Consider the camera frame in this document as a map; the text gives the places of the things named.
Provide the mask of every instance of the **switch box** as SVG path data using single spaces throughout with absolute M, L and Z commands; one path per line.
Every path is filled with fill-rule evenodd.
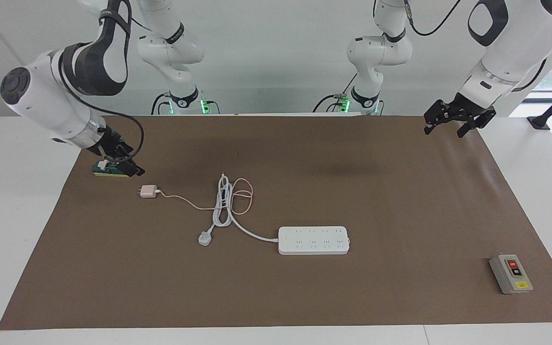
M 344 255 L 350 241 L 345 227 L 282 227 L 278 251 L 282 255 Z
M 498 255 L 489 260 L 489 265 L 503 293 L 513 295 L 534 290 L 516 255 Z

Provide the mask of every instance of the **white wall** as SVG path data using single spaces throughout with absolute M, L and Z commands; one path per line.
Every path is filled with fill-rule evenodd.
M 510 2 L 521 6 L 526 0 Z M 434 28 L 453 3 L 413 2 L 418 29 Z M 484 54 L 467 32 L 475 3 L 463 1 L 436 35 L 418 37 L 409 30 L 412 59 L 404 66 L 383 68 L 386 114 L 421 115 L 436 99 L 453 98 Z M 197 84 L 229 113 L 311 111 L 322 96 L 341 92 L 355 73 L 346 58 L 348 42 L 380 33 L 372 20 L 372 0 L 175 0 L 175 4 L 186 28 L 206 46 L 206 59 L 191 66 Z M 136 18 L 143 21 L 139 11 Z M 75 0 L 0 0 L 0 79 L 43 51 L 92 40 L 96 23 Z M 143 33 L 134 26 L 125 91 L 92 102 L 142 114 L 158 93 L 166 91 L 162 76 L 135 50 L 135 40 Z M 545 72 L 551 66 L 552 57 Z M 524 94 L 501 100 L 500 115 L 515 109 Z M 0 115 L 9 114 L 0 101 Z

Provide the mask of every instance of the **white power strip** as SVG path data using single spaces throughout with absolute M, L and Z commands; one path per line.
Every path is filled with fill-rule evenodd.
M 344 255 L 350 240 L 345 227 L 282 227 L 278 251 L 282 255 Z

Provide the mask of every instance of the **charging cable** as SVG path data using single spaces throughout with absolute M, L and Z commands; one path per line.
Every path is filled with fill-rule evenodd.
M 239 190 L 237 192 L 234 192 L 236 185 L 239 182 L 246 183 L 250 190 Z M 274 242 L 278 243 L 278 238 L 264 238 L 261 236 L 258 236 L 248 230 L 246 230 L 235 218 L 235 216 L 241 216 L 243 214 L 246 214 L 248 210 L 250 210 L 250 207 L 253 204 L 253 186 L 247 179 L 237 179 L 234 183 L 230 183 L 230 180 L 228 177 L 223 173 L 221 175 L 221 179 L 218 180 L 217 185 L 217 199 L 216 199 L 216 205 L 212 208 L 205 208 L 205 207 L 199 207 L 188 199 L 179 196 L 179 195 L 166 195 L 163 193 L 162 190 L 157 189 L 156 185 L 145 185 L 142 186 L 142 189 L 140 189 L 140 197 L 142 198 L 156 198 L 157 194 L 161 194 L 165 198 L 177 198 L 181 199 L 182 201 L 186 201 L 189 205 L 193 206 L 197 210 L 212 210 L 212 226 L 206 230 L 203 231 L 199 235 L 199 239 L 197 240 L 199 244 L 203 246 L 207 246 L 212 241 L 212 231 L 215 228 L 226 228 L 231 223 L 234 223 L 240 230 L 247 233 L 249 236 L 256 238 L 257 240 L 265 241 L 265 242 Z M 244 212 L 236 212 L 233 209 L 233 201 L 234 198 L 245 198 L 249 199 L 248 201 L 248 207 L 244 210 Z M 227 218 L 225 221 L 221 221 L 221 214 L 223 210 L 226 210 L 227 212 Z

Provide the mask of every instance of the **robotic arm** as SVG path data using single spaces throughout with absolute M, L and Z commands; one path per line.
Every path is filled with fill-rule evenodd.
M 355 85 L 347 95 L 352 100 L 350 111 L 364 114 L 375 112 L 379 105 L 383 74 L 377 68 L 407 63 L 412 56 L 404 1 L 379 0 L 374 12 L 374 22 L 383 34 L 359 37 L 348 45 L 348 59 L 357 68 Z
M 138 151 L 81 99 L 84 95 L 112 96 L 125 87 L 132 21 L 130 0 L 78 2 L 99 15 L 98 38 L 43 53 L 31 64 L 13 69 L 1 83 L 1 96 L 13 111 L 50 129 L 53 140 L 106 157 L 129 176 L 142 175 L 144 170 L 133 160 Z M 171 0 L 139 0 L 139 3 L 152 28 L 152 33 L 141 37 L 138 43 L 142 58 L 168 80 L 172 106 L 177 113 L 206 112 L 201 91 L 184 66 L 204 57 L 197 38 L 184 30 Z
M 41 54 L 31 64 L 4 77 L 0 93 L 19 115 L 50 129 L 53 140 L 107 157 L 120 171 L 134 176 L 144 170 L 133 160 L 133 148 L 80 95 L 111 96 L 127 82 L 127 49 L 131 34 L 129 0 L 81 1 L 99 11 L 98 38 Z
M 512 92 L 552 52 L 552 0 L 526 1 L 517 12 L 508 11 L 506 0 L 480 0 L 472 14 L 480 6 L 491 15 L 491 28 L 484 35 L 469 23 L 468 29 L 487 52 L 451 103 L 438 100 L 425 113 L 427 135 L 453 120 L 466 122 L 457 131 L 460 138 L 471 129 L 485 127 L 495 116 L 493 104 Z
M 175 114 L 201 114 L 210 110 L 202 91 L 185 65 L 204 59 L 198 39 L 178 19 L 172 0 L 139 0 L 144 20 L 152 32 L 140 37 L 138 51 L 167 80 Z

